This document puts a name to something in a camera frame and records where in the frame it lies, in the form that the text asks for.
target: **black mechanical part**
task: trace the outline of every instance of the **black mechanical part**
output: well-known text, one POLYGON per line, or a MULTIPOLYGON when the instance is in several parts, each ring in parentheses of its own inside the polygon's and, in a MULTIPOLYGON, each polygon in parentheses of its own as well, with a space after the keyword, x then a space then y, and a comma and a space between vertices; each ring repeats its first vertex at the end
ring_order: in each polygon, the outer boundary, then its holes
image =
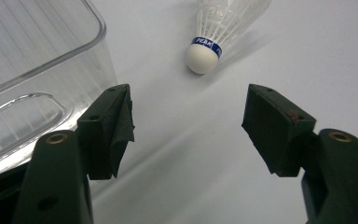
POLYGON ((131 110, 130 86, 115 86, 78 120, 80 129, 42 136, 30 162, 0 174, 0 223, 92 223, 87 175, 117 176, 133 141, 131 110))
POLYGON ((333 129, 317 135, 315 121, 273 89, 249 86, 242 126, 272 173, 306 171, 308 223, 358 223, 358 139, 333 129))

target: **plastic container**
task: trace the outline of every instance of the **plastic container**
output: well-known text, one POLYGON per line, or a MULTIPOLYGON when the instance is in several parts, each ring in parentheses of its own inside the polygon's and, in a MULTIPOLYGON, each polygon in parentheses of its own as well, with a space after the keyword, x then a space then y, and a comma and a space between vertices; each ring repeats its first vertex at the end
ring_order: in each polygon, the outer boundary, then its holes
POLYGON ((88 0, 0 0, 0 172, 117 85, 105 34, 88 0))

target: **screw hole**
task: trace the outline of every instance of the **screw hole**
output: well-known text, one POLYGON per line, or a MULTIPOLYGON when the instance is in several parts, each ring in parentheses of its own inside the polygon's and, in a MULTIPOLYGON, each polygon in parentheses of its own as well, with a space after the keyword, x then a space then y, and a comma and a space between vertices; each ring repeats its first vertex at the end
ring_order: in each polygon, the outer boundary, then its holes
POLYGON ((329 134, 331 138, 337 140, 338 142, 345 142, 345 143, 349 143, 351 142, 351 138, 349 136, 347 136, 345 133, 330 133, 329 134))
POLYGON ((89 117, 89 119, 91 119, 91 120, 97 120, 99 117, 100 117, 100 116, 98 116, 98 115, 93 115, 93 116, 89 117))
POLYGON ((59 198, 55 196, 48 196, 42 200, 39 201, 37 204, 37 209, 41 211, 48 211, 55 207, 57 203, 59 202, 59 198))
POLYGON ((46 139, 46 142, 48 144, 54 145, 54 144, 59 144, 59 143, 65 141, 66 138, 68 138, 67 134, 56 133, 56 134, 53 134, 52 136, 49 136, 48 139, 46 139))

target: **white surface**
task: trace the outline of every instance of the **white surface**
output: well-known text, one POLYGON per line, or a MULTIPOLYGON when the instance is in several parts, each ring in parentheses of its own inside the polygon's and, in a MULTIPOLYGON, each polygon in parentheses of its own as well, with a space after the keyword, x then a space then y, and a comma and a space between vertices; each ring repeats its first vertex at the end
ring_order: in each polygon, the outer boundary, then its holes
POLYGON ((213 50, 198 44, 188 47, 186 64, 191 71, 197 74, 210 73, 218 62, 217 54, 213 50))
POLYGON ((94 0, 135 143, 116 180, 92 183, 102 223, 305 223, 300 178, 270 175, 241 128, 249 83, 358 136, 358 1, 274 1, 217 68, 186 68, 197 1, 94 0))

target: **shuttlecock cork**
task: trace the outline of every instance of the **shuttlecock cork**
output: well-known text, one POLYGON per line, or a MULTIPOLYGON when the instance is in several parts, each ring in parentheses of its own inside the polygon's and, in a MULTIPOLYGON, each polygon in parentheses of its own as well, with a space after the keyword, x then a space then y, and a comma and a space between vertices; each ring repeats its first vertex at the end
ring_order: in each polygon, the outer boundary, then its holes
POLYGON ((197 74, 211 72, 223 49, 256 21, 271 0, 199 0, 197 34, 186 54, 187 66, 197 74))

